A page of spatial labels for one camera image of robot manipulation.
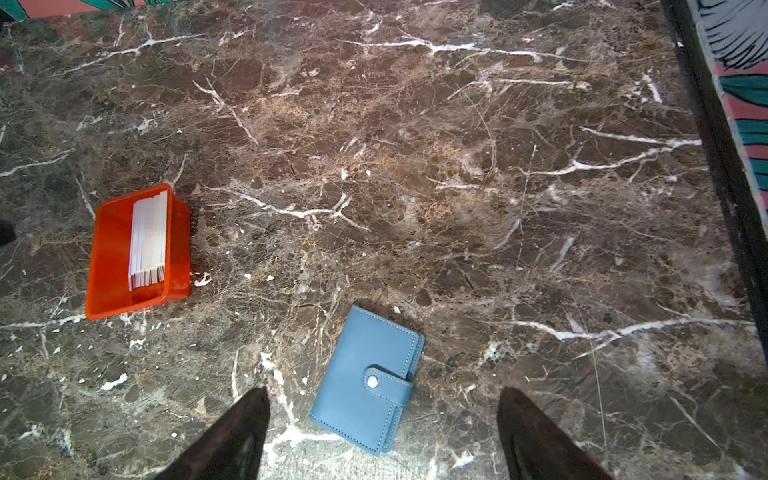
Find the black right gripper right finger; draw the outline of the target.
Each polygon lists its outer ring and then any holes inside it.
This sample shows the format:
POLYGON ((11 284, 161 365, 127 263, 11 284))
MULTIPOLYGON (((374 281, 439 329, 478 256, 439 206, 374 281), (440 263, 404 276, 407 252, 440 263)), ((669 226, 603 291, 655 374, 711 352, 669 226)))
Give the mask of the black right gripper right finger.
POLYGON ((502 389, 497 427, 511 479, 611 478, 517 388, 502 389))

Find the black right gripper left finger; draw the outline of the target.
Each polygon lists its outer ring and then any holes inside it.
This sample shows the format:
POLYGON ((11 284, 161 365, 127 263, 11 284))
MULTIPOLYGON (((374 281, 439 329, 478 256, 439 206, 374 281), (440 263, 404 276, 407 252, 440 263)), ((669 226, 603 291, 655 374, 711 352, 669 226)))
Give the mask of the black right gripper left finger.
POLYGON ((268 390, 249 390, 155 479, 256 479, 269 418, 268 390))

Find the blue card holder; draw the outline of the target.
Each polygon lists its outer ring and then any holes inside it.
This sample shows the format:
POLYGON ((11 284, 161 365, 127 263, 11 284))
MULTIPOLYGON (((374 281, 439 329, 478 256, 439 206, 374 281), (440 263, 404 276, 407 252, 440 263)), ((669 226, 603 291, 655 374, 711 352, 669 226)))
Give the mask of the blue card holder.
POLYGON ((392 449, 414 389, 423 334, 352 306, 310 417, 372 455, 392 449))

